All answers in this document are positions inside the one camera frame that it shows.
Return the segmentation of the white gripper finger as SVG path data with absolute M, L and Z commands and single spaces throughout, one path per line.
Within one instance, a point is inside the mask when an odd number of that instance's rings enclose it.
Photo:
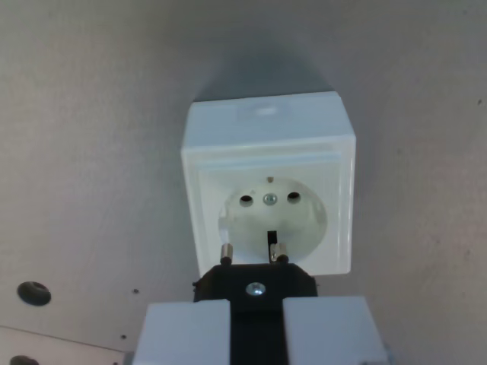
M 231 305 L 228 300 L 153 303 L 148 307 L 135 363 L 229 364 Z
M 290 364 L 389 363 L 365 298 L 287 298 L 283 310 Z

